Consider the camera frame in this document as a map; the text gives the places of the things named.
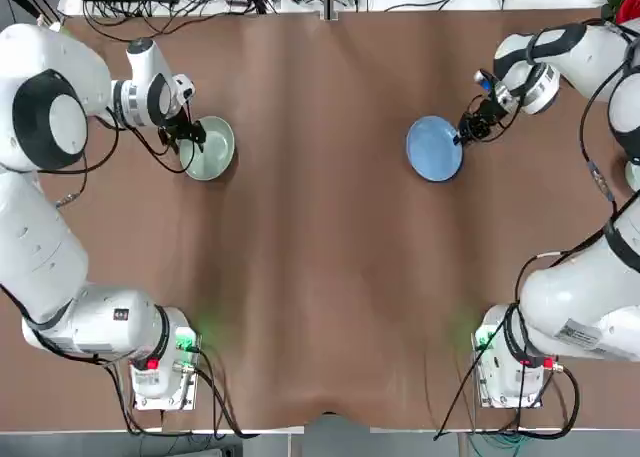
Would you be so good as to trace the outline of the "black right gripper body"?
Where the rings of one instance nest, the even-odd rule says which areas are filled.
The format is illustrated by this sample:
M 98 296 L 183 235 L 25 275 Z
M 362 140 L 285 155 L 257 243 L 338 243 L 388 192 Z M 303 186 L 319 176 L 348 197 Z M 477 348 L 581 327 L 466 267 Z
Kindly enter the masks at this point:
M 502 120 L 506 116 L 506 110 L 495 95 L 489 94 L 480 102 L 477 114 L 484 120 Z

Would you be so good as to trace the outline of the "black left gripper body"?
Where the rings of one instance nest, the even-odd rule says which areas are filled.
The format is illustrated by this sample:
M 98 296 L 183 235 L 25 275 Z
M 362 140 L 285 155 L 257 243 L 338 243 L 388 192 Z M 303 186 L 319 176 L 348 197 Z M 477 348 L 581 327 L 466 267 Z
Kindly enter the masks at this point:
M 197 130 L 187 114 L 176 114 L 167 118 L 161 129 L 169 135 L 194 135 Z

